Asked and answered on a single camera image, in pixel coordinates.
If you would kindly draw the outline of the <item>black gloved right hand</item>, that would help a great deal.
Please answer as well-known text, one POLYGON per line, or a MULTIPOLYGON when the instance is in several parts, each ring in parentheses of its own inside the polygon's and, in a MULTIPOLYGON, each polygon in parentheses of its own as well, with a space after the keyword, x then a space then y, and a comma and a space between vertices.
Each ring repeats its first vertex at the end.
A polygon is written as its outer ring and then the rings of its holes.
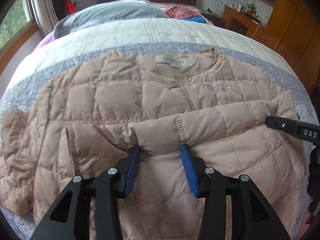
POLYGON ((308 211, 315 214, 319 205, 319 147, 317 146, 310 154, 309 177, 307 192, 311 198, 308 211))

